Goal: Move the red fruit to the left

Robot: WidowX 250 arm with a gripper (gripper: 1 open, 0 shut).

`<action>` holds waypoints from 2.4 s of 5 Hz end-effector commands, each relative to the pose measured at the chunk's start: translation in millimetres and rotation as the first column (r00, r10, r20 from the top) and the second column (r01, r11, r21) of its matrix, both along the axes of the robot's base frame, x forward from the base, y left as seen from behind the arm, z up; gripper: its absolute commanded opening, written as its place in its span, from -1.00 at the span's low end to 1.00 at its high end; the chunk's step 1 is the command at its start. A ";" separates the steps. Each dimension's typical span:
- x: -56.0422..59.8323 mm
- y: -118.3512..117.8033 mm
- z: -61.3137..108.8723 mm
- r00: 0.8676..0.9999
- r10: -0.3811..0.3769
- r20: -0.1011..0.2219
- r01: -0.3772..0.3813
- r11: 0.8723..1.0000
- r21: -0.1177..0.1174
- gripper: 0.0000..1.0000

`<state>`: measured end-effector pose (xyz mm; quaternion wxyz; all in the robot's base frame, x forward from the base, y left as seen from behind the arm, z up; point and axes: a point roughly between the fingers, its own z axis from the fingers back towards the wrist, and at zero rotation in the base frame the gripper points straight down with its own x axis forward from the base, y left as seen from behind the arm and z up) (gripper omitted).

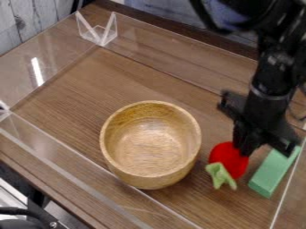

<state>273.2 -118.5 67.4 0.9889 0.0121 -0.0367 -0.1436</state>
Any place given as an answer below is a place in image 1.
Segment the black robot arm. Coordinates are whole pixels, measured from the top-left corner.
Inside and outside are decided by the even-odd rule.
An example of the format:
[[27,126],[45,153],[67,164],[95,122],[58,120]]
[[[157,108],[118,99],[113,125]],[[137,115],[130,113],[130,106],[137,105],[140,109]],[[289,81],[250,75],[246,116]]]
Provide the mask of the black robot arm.
[[245,157],[264,145],[291,156],[301,143],[287,119],[297,89],[306,85],[306,0],[189,0],[208,29],[253,31],[259,64],[250,90],[221,94],[218,108],[234,121],[233,145]]

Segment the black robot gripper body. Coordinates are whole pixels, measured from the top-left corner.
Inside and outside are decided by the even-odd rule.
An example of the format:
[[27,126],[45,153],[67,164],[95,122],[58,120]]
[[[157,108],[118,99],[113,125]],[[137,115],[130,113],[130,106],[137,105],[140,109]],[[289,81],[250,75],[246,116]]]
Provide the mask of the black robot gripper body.
[[272,140],[268,145],[285,157],[289,157],[295,148],[301,144],[301,137],[293,130],[287,119],[289,108],[289,94],[272,96],[250,89],[245,96],[234,91],[221,93],[218,109],[233,119],[244,122],[253,133],[265,131]]

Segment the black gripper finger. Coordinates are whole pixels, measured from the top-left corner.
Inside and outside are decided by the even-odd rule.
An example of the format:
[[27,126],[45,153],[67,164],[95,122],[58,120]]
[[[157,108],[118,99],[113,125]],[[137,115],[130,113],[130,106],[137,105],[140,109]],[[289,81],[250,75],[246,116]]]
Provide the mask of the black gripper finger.
[[256,137],[249,126],[237,121],[233,129],[233,145],[240,150],[242,157],[250,157],[256,150]]
[[257,149],[263,145],[267,145],[272,140],[271,134],[265,131],[255,132],[252,138],[253,138],[253,151],[257,151]]

